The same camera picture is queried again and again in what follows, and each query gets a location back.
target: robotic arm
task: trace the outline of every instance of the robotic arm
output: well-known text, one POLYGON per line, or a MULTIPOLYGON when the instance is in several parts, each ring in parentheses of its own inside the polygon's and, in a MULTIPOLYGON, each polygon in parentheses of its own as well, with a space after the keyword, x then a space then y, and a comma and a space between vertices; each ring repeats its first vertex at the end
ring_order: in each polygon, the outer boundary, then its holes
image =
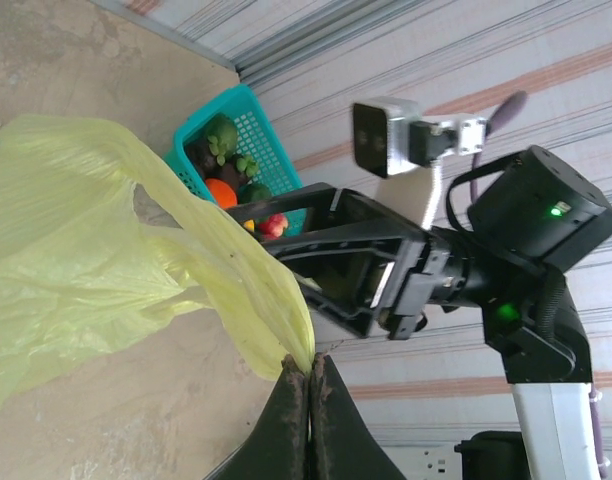
POLYGON ((564 273, 612 235, 602 192, 531 146, 455 178, 446 192, 452 228, 433 227, 444 157, 480 152, 490 122, 422 118, 414 103, 375 99, 353 106, 353 128, 357 165, 380 177, 374 199, 318 184, 229 213, 243 223, 306 209, 302 233, 262 243, 302 280, 311 308, 358 337, 376 322, 406 340, 428 323, 426 304, 480 308, 485 342, 512 385, 532 479, 598 480, 590 347, 564 273), (466 229, 452 190, 498 172, 468 207, 466 229))

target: beige floor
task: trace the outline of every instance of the beige floor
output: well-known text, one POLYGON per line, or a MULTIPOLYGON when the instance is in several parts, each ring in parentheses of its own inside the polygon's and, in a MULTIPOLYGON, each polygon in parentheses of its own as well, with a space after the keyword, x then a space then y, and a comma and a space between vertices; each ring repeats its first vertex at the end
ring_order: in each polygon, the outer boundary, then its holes
MULTIPOLYGON (((85 0, 0 0, 0 126, 100 116, 157 153, 237 76, 85 0)), ((135 347, 11 398, 0 480, 201 479, 252 428, 272 385, 196 313, 135 347)))

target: teal plastic basket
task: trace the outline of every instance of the teal plastic basket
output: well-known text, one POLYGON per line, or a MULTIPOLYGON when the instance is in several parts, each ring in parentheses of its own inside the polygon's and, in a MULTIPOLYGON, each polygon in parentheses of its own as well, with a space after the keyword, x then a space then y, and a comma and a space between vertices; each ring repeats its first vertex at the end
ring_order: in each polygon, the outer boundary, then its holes
MULTIPOLYGON (((223 113, 231 118, 237 126, 239 133, 237 152, 249 153, 257 160, 259 172, 253 177, 254 182, 266 185, 273 196, 302 187, 302 182, 259 100, 246 85, 238 85, 221 93, 195 112, 175 132, 173 149, 164 156, 164 161, 192 193, 216 203, 215 198, 186 156, 184 145, 197 138, 203 126, 218 113, 223 113)), ((304 224, 305 215, 304 210, 286 214, 289 222, 286 235, 299 233, 304 224)))

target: green led light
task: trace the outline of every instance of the green led light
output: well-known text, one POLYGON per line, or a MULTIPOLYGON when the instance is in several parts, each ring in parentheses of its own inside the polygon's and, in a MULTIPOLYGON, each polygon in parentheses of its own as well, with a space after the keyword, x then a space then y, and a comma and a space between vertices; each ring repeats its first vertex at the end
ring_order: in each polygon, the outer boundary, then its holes
POLYGON ((520 318, 520 314, 512 303, 505 303, 497 309, 497 317, 506 322, 512 322, 520 318))

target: striped wall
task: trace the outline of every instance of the striped wall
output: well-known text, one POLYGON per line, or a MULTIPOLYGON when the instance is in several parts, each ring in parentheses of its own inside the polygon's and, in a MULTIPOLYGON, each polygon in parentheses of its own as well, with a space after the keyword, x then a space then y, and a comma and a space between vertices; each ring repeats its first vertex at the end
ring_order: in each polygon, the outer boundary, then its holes
MULTIPOLYGON (((125 7, 230 60, 342 0, 130 0, 125 7)), ((360 35, 342 37, 254 89, 300 176, 367 194, 354 166, 349 106, 395 95, 427 114, 489 114, 517 89, 524 112, 486 146, 484 160, 539 144, 612 201, 612 0, 421 0, 360 35)), ((445 181, 469 159, 448 159, 445 181)), ((467 193, 457 191, 463 212, 467 193)), ((445 224, 443 210, 439 224, 445 224)), ((612 238, 568 275, 592 342, 606 447, 612 457, 612 238)), ((445 315, 408 342, 348 338, 316 318, 372 431, 384 445, 456 442, 516 428, 501 363, 483 346, 478 312, 445 315)))

